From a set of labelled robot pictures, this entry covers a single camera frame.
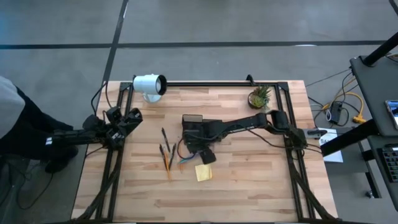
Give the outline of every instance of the white paper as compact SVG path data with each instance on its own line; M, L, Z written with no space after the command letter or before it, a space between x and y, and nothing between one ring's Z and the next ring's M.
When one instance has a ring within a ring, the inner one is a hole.
M319 139L320 146L337 137L337 132L335 129L328 129L328 128L319 128L319 129L327 131L327 133L324 134ZM343 162L343 156L341 155L341 151L337 151L333 154L330 154L329 156L325 156L323 160L325 162Z

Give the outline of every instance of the butcher block tabletop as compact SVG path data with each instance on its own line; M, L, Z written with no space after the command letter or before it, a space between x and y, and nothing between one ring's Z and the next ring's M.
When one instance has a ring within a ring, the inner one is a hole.
M297 127L314 128L304 82L287 82ZM119 84L109 82L108 96L113 106ZM203 119L223 121L252 116L260 112L248 106L248 94L254 88L169 86L162 99L153 104L145 102L141 93L134 92L132 108L140 109L143 122L126 139L114 222L297 221L285 150L272 147L247 131L229 134L211 146L217 158L211 164L212 179L197 181L195 166L202 164L199 156L184 163L181 172L177 153L170 168L172 180L167 178L159 152L159 144L165 148L161 129L165 129L172 147L181 138L183 114L202 114ZM268 107L277 110L274 90ZM103 90L97 116L102 118L102 111L108 108ZM275 145L284 146L281 135L263 129L253 131ZM314 139L308 142L318 144ZM89 145L87 153L99 147ZM188 156L183 143L180 152ZM81 215L100 190L106 153L106 149L102 149L85 159L72 218ZM327 211L337 217L322 155L305 151L304 161L311 191ZM109 195L110 191L105 199L104 215L108 211ZM300 198L304 215L308 217L301 190Z

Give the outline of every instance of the gray concrete floor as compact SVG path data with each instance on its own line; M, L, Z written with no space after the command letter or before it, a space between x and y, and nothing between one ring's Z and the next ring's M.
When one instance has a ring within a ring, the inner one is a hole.
M0 0L0 44L111 43L121 3ZM397 22L387 0L135 0L128 5L120 42L383 40L398 30ZM310 83L347 69L350 58L376 47L119 49L110 79L162 73L169 80L242 80L251 74L257 80ZM46 113L79 128L91 113L90 100L100 87L108 54L109 49L0 50L0 75L11 79ZM338 75L310 86L308 94L326 103L343 78ZM347 97L347 102L360 106L356 98ZM351 116L355 114L348 109ZM371 118L367 108L364 115ZM317 123L328 127L323 118ZM82 148L54 177L30 210L19 210L12 194L1 208L3 223L67 220L84 152ZM373 168L382 199L363 196L369 188L364 174L329 176L340 218L372 223L398 218L375 164ZM48 178L37 169L22 193L37 195Z

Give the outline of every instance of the yellow sticky note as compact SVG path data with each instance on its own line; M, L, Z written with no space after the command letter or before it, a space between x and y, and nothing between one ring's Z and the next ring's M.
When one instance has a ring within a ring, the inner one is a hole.
M210 164L202 164L195 166L195 170L197 172L197 179L199 181L210 180L213 177L211 173L211 166Z

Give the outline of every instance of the white camera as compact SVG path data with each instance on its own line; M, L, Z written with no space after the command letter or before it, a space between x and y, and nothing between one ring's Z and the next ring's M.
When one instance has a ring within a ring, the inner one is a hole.
M143 75L133 79L134 90L142 93L144 100L155 103L160 100L167 89L167 80L164 75Z

